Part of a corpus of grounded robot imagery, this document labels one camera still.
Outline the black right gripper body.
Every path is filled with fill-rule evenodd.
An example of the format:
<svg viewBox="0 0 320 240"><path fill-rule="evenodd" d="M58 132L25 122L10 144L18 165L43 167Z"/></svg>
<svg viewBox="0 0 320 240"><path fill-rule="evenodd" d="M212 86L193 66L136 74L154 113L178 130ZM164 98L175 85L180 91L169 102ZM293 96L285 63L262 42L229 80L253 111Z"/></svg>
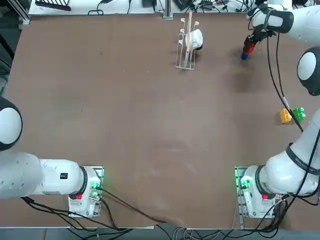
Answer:
<svg viewBox="0 0 320 240"><path fill-rule="evenodd" d="M252 41L253 42L261 42L262 40L269 38L272 36L272 32L269 30L265 30L261 26L254 26L252 33Z"/></svg>

